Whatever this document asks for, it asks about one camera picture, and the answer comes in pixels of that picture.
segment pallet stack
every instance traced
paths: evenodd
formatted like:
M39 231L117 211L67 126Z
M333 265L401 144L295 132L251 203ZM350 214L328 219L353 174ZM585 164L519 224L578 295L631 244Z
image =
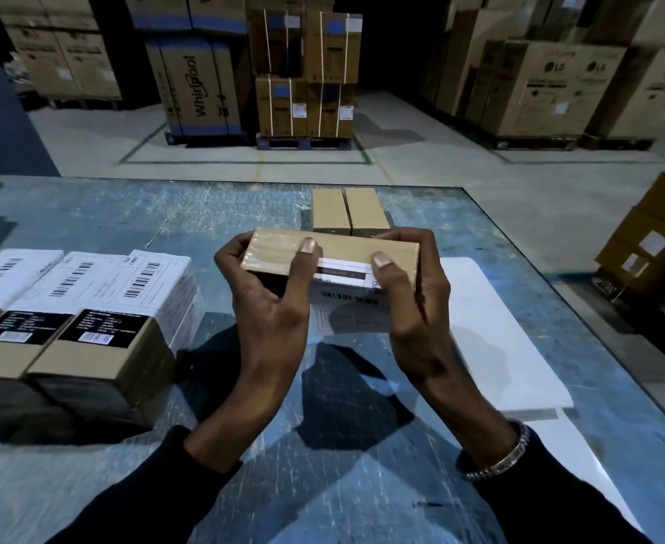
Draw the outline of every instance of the pallet stack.
M256 114L245 0L126 2L146 41L167 142L246 144Z
M483 138L648 148L663 135L665 0L451 0L446 15L419 92Z
M363 18L335 0L251 8L258 148L349 148Z
M596 258L612 282L665 313L665 173Z
M0 18L38 94L51 104L158 102L122 0L0 0Z

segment worn table surface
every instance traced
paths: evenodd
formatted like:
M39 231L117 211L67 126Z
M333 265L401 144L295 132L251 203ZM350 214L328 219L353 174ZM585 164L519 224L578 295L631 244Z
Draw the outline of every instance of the worn table surface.
M195 346L234 323L213 253L257 226L300 228L310 199L306 185L0 180L0 247L191 256L207 311ZM665 542L665 415L464 191L377 191L397 225L432 228L442 256L479 263L569 388L570 417L642 527ZM210 370L214 361L204 360ZM195 421L175 387L155 430L119 444L0 443L0 542L43 542L171 425ZM385 336L335 337L308 347L282 410L191 541L502 542L488 506L457 477L457 454Z

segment concrete floor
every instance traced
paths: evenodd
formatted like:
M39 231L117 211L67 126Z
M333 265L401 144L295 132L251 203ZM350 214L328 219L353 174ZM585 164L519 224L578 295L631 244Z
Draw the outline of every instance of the concrete floor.
M160 106L43 108L31 118L65 176L461 186L554 281L596 270L594 257L665 170L665 138L650 152L491 152L385 92L358 97L355 135L363 150L349 152L172 147ZM586 287L555 287L665 408L665 356L623 331L611 307Z

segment fingernail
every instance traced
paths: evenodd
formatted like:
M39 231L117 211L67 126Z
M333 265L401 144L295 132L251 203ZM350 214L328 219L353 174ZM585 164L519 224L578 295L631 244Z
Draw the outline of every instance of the fingernail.
M375 252L373 254L373 263L378 269L380 269L381 267L385 267L385 265L392 263L392 259L385 252Z
M312 254L315 251L315 246L317 246L315 239L307 237L300 244L300 252L304 252L306 254Z

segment black label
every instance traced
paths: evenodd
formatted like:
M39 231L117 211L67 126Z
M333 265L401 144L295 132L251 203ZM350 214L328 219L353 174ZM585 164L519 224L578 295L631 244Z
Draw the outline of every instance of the black label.
M58 339L126 348L146 324L146 315L84 310Z
M0 342L45 345L73 315L8 311L0 317Z

